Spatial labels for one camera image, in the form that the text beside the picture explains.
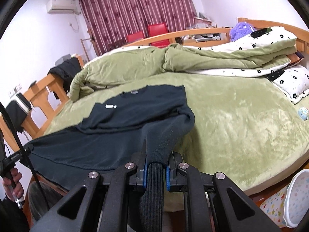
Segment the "dark navy sweater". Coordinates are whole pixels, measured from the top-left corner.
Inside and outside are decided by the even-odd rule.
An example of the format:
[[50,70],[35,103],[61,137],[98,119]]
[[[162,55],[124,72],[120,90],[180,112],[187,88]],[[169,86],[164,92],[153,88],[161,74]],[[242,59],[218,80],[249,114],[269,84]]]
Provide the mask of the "dark navy sweater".
[[70,190],[84,173],[112,172],[144,151],[144,191],[130,208],[129,225],[161,231],[168,159],[194,122],[184,86],[146,86],[96,103],[79,124],[28,142],[29,159],[36,172]]

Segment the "star-print laundry basket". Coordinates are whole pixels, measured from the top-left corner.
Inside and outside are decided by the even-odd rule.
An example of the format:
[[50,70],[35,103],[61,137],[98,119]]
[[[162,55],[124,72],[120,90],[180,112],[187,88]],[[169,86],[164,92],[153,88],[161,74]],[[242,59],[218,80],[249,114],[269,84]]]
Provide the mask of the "star-print laundry basket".
[[308,169],[260,205],[261,210],[280,228],[296,228],[308,210]]

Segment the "green plush bed sheet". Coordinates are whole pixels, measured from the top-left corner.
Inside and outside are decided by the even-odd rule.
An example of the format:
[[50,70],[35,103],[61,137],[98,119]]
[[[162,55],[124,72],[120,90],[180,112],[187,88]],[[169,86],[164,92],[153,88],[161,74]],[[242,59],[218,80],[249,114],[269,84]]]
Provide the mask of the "green plush bed sheet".
[[266,78],[153,75],[66,102],[46,133],[80,123],[95,103],[161,84],[185,87],[195,125],[175,150],[201,172],[224,172],[252,195],[284,180],[308,159],[308,121],[297,113],[308,107],[308,98],[292,104]]

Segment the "black jacket on footboard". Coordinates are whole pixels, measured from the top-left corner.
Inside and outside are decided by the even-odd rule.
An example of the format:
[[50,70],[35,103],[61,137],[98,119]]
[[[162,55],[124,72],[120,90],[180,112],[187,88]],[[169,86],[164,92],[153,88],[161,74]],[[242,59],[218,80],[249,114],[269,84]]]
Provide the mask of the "black jacket on footboard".
[[49,70],[48,74],[55,74],[63,80],[63,89],[66,93],[70,90],[70,85],[77,73],[81,71],[79,59],[72,57]]

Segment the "small light-blue toy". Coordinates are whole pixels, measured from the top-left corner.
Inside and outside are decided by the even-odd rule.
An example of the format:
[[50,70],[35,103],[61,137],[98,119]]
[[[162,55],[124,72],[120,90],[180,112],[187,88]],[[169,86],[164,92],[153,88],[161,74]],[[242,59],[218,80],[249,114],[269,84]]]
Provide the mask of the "small light-blue toy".
[[308,110],[308,108],[306,108],[306,107],[300,107],[299,108],[299,110],[298,110],[298,112],[297,112],[297,114],[299,115],[299,117],[302,119],[302,120],[304,120],[304,121],[306,121],[306,120],[308,120],[309,119],[309,110]]

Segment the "white flower-print pillow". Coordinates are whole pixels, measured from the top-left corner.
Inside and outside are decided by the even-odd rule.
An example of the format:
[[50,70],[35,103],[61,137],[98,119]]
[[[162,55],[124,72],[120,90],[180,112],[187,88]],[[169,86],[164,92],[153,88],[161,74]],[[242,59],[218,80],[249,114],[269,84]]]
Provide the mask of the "white flower-print pillow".
[[283,73],[272,84],[283,92],[293,104],[308,96],[308,69],[297,65],[282,70]]

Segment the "green folded quilt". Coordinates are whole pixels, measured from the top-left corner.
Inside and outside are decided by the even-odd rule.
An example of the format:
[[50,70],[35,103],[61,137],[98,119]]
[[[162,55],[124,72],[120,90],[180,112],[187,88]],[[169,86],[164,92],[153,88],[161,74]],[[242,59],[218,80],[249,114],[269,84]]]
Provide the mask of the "green folded quilt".
[[73,102],[94,92],[166,72],[256,78],[287,66],[296,52],[295,34],[284,27],[265,28],[236,41],[212,47],[121,47],[87,63],[73,78]]

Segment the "white air conditioner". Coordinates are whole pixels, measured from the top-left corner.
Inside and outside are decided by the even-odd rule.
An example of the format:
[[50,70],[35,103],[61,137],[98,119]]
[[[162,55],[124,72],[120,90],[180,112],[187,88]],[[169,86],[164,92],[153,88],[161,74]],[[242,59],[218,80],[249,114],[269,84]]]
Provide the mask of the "white air conditioner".
[[46,10],[48,14],[64,13],[74,14],[77,12],[75,1],[70,0],[49,0],[46,3]]

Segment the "red chair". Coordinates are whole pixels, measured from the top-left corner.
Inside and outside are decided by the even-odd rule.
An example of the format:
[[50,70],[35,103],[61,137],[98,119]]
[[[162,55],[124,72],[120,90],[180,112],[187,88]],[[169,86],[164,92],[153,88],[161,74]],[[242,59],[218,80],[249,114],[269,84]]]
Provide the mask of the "red chair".
[[[162,34],[167,34],[168,29],[166,26],[166,23],[159,23],[159,24],[153,24],[153,25],[148,25],[148,34],[149,37],[154,37]],[[156,41],[151,43],[152,46],[158,47],[158,48],[165,48],[170,44],[169,39],[161,40],[161,41]]]
[[127,40],[128,44],[133,43],[135,41],[142,40],[142,39],[144,39],[143,31],[139,31],[139,32],[129,34],[129,35],[126,36],[126,40]]

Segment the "purple plush toy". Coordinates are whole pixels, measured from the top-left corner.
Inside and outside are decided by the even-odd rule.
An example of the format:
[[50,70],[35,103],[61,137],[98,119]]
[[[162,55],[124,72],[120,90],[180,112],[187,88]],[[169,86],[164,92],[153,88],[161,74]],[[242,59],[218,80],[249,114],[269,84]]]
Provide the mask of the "purple plush toy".
[[242,38],[248,34],[251,34],[255,31],[255,28],[246,21],[237,23],[229,32],[230,42],[236,41],[239,38]]

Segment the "black remote on quilt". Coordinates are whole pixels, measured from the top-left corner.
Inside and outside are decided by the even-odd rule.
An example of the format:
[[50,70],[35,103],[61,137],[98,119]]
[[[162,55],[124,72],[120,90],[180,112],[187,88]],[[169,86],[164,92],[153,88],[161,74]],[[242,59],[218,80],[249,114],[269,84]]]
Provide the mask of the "black remote on quilt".
[[252,32],[250,34],[250,36],[254,39],[258,38],[258,37],[261,37],[265,34],[269,34],[270,32],[272,31],[272,29],[270,27],[267,27],[267,28],[262,28],[262,29],[259,29],[259,30],[256,30],[254,32]]

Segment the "maroon striped curtain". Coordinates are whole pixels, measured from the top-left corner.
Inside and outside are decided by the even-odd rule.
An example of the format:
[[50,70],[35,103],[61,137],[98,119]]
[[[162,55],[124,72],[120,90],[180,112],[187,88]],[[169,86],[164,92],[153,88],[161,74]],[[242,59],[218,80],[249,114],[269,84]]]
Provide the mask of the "maroon striped curtain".
[[194,24],[192,0],[78,0],[99,54],[127,35],[143,32],[148,26],[164,23],[168,31],[184,30]]

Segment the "wooden bed frame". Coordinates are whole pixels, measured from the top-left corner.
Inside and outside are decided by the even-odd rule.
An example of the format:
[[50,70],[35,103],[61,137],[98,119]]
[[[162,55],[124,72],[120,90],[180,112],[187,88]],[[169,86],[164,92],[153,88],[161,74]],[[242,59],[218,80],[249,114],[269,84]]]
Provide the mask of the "wooden bed frame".
[[[266,27],[271,26],[279,26],[284,27],[289,32],[292,32],[297,36],[296,40],[296,47],[297,50],[302,54],[308,54],[308,30],[303,30],[301,28],[297,28],[295,26],[283,24],[283,23],[277,23],[273,21],[266,21],[266,20],[251,20],[247,18],[239,18],[239,22],[244,23],[250,23],[253,25],[255,29],[262,29]],[[202,29],[189,29],[189,30],[182,30],[178,32],[169,32],[161,35],[156,35],[150,38],[145,39],[139,39],[134,42],[130,42],[127,45],[123,45],[123,48],[126,47],[138,47],[138,46],[146,46],[146,44],[152,44],[156,41],[165,41],[168,40],[170,43],[176,43],[176,39],[183,37],[185,35],[198,35],[197,31],[202,32],[200,34],[212,34],[219,33],[219,34],[225,34],[226,39],[224,40],[211,40],[206,43],[193,43],[193,40],[184,40],[184,45],[187,45],[189,47],[214,47],[219,46],[219,44],[225,44],[228,43],[229,39],[229,32],[231,28],[202,28]],[[168,83],[170,82],[170,79],[177,78],[178,80],[176,82],[184,82],[183,84],[186,87],[186,92],[188,92],[188,102],[190,107],[192,107],[192,110],[197,110],[197,103],[202,103],[201,96],[206,96],[206,89],[211,89],[210,86],[206,87],[198,87],[199,80],[201,82],[205,82],[205,78],[216,78],[215,81],[218,80],[219,77],[210,77],[208,75],[203,75],[204,77],[201,77],[202,75],[197,74],[190,74],[190,73],[164,73],[163,77],[155,77],[155,79],[161,79],[160,81],[162,83]],[[245,85],[250,85],[250,79],[253,82],[259,82],[262,83],[260,86],[265,85],[266,89],[270,89],[269,92],[275,92],[279,93],[279,89],[276,89],[274,86],[270,86],[270,82],[266,78],[242,78],[243,80],[239,80],[238,77],[237,81],[240,81]],[[46,117],[46,121],[43,123],[41,127],[38,127],[38,125],[35,124],[34,120],[31,117],[31,114],[29,113],[28,116],[25,118],[23,123],[21,124],[22,127],[24,127],[25,131],[28,132],[30,137],[32,138],[38,138],[41,137],[47,130],[51,130],[52,127],[52,121],[54,119],[59,120],[58,123],[60,123],[60,113],[64,114],[65,117],[69,117],[68,115],[65,115],[65,112],[69,112],[68,107],[69,103],[67,101],[69,100],[69,97],[66,95],[64,89],[63,89],[63,80],[54,74],[48,74],[46,77],[41,79],[39,82],[35,83],[33,86],[30,87],[23,95],[24,97],[30,102],[30,104],[33,104],[35,107],[39,107],[43,114]],[[54,92],[58,97],[60,102],[55,109],[51,106],[50,102],[48,101],[48,95],[50,92]],[[266,92],[262,93],[256,93],[256,94],[250,94],[251,96],[254,96],[254,100],[258,100],[258,103],[262,102],[262,98],[265,98]],[[279,100],[280,106],[282,106],[282,112],[287,112],[285,109],[292,109],[292,120],[296,121],[296,124],[305,125],[302,130],[306,130],[305,134],[301,134],[301,138],[308,139],[308,124],[304,124],[304,120],[300,120],[300,117],[297,117],[297,113],[294,112],[298,108],[301,107],[301,105],[308,107],[308,96],[305,97],[305,99],[302,99],[300,103],[293,105],[292,103],[289,103],[288,99],[286,99],[286,96],[280,96],[281,100]],[[296,147],[296,141],[293,142],[292,145],[287,145],[288,141],[292,141],[292,131],[295,131],[296,124],[292,125],[291,131],[287,132],[287,135],[285,138],[287,138],[287,142],[283,142],[283,145],[271,145],[271,149],[265,150],[265,152],[262,151],[262,148],[266,148],[266,145],[258,146],[257,140],[258,138],[261,138],[261,135],[253,134],[252,138],[254,138],[253,141],[248,141],[249,145],[235,145],[233,147],[237,148],[235,150],[235,153],[233,152],[232,155],[240,156],[238,159],[236,159],[236,165],[238,166],[240,175],[235,175],[236,172],[238,172],[236,169],[232,169],[228,166],[223,167],[219,166],[218,164],[214,166],[210,166],[210,162],[206,162],[206,153],[210,148],[210,145],[202,145],[202,141],[205,141],[206,139],[206,126],[205,128],[197,128],[193,134],[196,133],[196,137],[200,138],[199,142],[200,145],[192,148],[190,150],[190,154],[186,155],[185,152],[181,152],[183,157],[187,162],[189,162],[192,165],[197,165],[199,169],[203,169],[203,172],[211,173],[215,171],[223,170],[225,173],[229,173],[229,176],[232,176],[232,180],[242,189],[247,195],[256,195],[259,193],[268,193],[273,189],[273,186],[282,185],[284,182],[289,179],[290,175],[293,175],[298,169],[304,167],[308,168],[308,141],[305,143],[301,143],[302,146]],[[17,146],[16,141],[14,140],[14,137],[12,135],[12,132],[8,129],[6,126],[3,117],[1,116],[1,130],[4,134],[4,139],[7,141],[7,144],[12,148],[13,151],[18,151],[19,148]],[[271,152],[275,152],[275,149],[277,148],[283,148],[283,159],[271,159],[271,162],[266,162],[266,158],[271,158],[270,154]]]

